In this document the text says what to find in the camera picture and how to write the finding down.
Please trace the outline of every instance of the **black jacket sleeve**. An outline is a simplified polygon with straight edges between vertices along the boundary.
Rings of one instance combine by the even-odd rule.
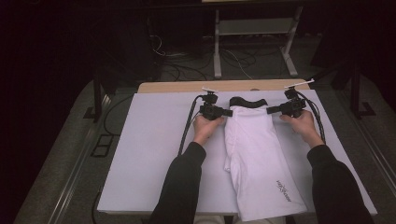
[[[193,223],[198,203],[201,165],[205,157],[204,148],[191,142],[184,154],[172,161],[163,182],[160,200],[148,223]]]
[[[318,223],[374,223],[354,176],[327,146],[312,148],[307,157],[312,165]]]

